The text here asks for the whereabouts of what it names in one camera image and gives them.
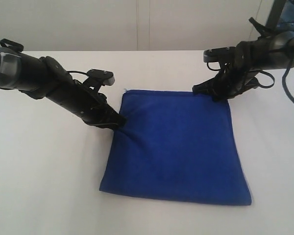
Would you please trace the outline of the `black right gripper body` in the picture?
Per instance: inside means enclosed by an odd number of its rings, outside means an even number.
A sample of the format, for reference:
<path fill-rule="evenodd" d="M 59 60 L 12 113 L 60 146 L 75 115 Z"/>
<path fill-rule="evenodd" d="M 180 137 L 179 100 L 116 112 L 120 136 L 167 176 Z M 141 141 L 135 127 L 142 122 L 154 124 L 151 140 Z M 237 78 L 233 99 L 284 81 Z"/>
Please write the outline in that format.
<path fill-rule="evenodd" d="M 258 70 L 252 68 L 251 42 L 240 42 L 235 47 L 234 59 L 216 75 L 219 95 L 232 99 L 258 87 L 255 76 Z"/>

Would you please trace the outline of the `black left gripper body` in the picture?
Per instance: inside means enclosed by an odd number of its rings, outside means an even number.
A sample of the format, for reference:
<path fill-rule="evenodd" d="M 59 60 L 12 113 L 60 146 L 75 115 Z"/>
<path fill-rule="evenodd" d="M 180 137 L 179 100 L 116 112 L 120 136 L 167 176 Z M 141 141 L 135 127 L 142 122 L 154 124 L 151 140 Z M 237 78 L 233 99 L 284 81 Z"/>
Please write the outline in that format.
<path fill-rule="evenodd" d="M 50 56 L 41 57 L 39 61 L 46 72 L 41 73 L 44 82 L 35 91 L 36 99 L 49 99 L 89 126 L 99 121 L 100 110 L 112 108 L 107 97 L 99 92 L 101 85 L 89 87 L 83 83 L 88 78 L 87 72 L 67 71 Z"/>

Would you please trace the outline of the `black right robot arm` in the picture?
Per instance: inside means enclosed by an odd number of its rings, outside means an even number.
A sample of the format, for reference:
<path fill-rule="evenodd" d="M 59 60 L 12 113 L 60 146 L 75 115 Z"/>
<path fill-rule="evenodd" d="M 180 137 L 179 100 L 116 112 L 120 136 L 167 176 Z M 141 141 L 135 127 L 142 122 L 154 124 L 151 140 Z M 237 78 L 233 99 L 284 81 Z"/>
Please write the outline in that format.
<path fill-rule="evenodd" d="M 257 74 L 271 76 L 269 70 L 294 68 L 294 31 L 270 29 L 254 18 L 249 22 L 260 34 L 257 40 L 204 51 L 204 63 L 220 67 L 215 77 L 194 85 L 193 94 L 209 95 L 214 101 L 232 99 L 250 89 L 269 88 L 259 83 Z"/>

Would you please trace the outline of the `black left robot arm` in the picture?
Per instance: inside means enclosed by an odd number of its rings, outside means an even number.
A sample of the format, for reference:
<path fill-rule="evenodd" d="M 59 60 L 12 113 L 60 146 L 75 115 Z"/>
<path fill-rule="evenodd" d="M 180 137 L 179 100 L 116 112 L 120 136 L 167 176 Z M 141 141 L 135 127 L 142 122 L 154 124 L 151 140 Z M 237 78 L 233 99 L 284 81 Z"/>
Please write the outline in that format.
<path fill-rule="evenodd" d="M 115 82 L 111 71 L 91 69 L 87 79 L 73 79 L 73 70 L 65 70 L 50 56 L 36 58 L 23 53 L 24 46 L 8 39 L 0 40 L 0 89 L 18 90 L 39 100 L 47 98 L 79 117 L 85 124 L 116 130 L 126 123 L 100 93 L 102 86 Z"/>

